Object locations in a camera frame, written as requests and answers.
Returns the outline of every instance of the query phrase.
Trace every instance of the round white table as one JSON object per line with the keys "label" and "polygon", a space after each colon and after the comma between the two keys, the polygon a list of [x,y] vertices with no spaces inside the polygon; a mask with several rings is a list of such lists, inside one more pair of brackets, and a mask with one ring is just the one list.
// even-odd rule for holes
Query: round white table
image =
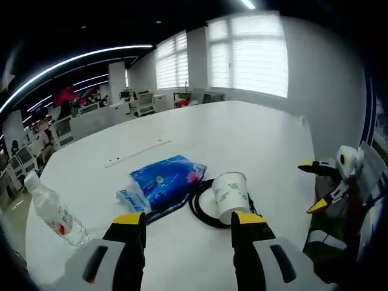
{"label": "round white table", "polygon": [[[170,142],[149,149],[160,141]],[[301,118],[260,105],[217,102],[113,126],[56,152],[41,181],[59,193],[92,236],[102,237],[116,216],[127,213],[115,192],[129,183],[128,174],[175,155],[207,165],[205,179],[243,172],[274,234],[303,249],[315,177],[297,166],[314,157],[310,131]],[[204,201],[211,198],[207,194],[201,203],[210,205]],[[36,216],[33,203],[25,252],[28,271],[40,285],[59,278],[74,252]],[[142,290],[237,290],[230,230],[203,224],[188,205],[147,227],[145,260]]]}

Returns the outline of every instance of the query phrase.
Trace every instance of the person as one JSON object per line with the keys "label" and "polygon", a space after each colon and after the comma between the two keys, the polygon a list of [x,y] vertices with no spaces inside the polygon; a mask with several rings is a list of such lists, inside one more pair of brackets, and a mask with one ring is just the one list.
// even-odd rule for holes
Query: person
{"label": "person", "polygon": [[52,154],[55,153],[52,138],[51,131],[45,129],[39,133],[38,139],[34,142],[34,151],[36,155],[40,153],[43,164],[47,164]]}
{"label": "person", "polygon": [[63,101],[61,105],[61,111],[58,116],[58,120],[64,119],[72,114],[72,108],[68,100]]}
{"label": "person", "polygon": [[15,156],[16,155],[16,152],[19,150],[19,143],[15,140],[12,141],[12,148],[11,148],[11,152],[12,152],[12,156]]}

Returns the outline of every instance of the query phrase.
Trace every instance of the black ceiling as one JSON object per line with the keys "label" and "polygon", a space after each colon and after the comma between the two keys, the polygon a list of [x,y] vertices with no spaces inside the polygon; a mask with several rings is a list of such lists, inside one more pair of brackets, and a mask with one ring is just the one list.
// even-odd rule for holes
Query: black ceiling
{"label": "black ceiling", "polygon": [[[251,2],[260,9],[276,9],[283,15],[318,22],[355,42],[365,43],[380,37],[371,2],[368,7],[345,0]],[[156,45],[181,30],[203,26],[210,19],[247,11],[240,0],[66,1],[52,5],[37,4],[35,1],[29,4],[8,1],[1,5],[2,16],[6,17],[1,19],[0,72],[3,72],[10,53],[16,52],[11,70],[16,78],[10,83],[8,92],[1,95],[0,104],[37,72],[64,59],[120,45]],[[133,55],[141,58],[148,52],[149,50],[125,50],[104,53],[86,61],[91,63]],[[74,62],[61,68],[61,71],[55,71],[55,74],[85,64],[85,60]],[[56,82],[48,82],[41,88],[44,87],[47,92],[53,91],[59,85],[82,81],[83,78],[107,73],[106,71],[106,64],[100,63],[63,75]],[[48,76],[46,80],[42,79],[40,84],[52,77],[54,75]],[[43,92],[28,95],[17,106],[33,104],[42,95]]]}

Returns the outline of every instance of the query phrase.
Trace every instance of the paper cup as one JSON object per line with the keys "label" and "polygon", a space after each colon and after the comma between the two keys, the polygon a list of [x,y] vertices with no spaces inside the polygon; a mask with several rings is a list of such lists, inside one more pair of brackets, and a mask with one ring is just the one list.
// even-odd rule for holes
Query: paper cup
{"label": "paper cup", "polygon": [[214,179],[212,189],[217,203],[219,220],[231,224],[232,212],[250,213],[247,180],[240,172],[224,173]]}

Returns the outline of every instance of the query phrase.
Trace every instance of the window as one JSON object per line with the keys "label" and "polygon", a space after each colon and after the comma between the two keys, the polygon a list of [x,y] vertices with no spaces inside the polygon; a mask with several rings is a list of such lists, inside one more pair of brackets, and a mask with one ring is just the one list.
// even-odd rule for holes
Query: window
{"label": "window", "polygon": [[173,36],[156,50],[156,83],[158,89],[189,85],[186,32]]}
{"label": "window", "polygon": [[233,16],[209,23],[211,87],[287,97],[287,47],[276,14]]}

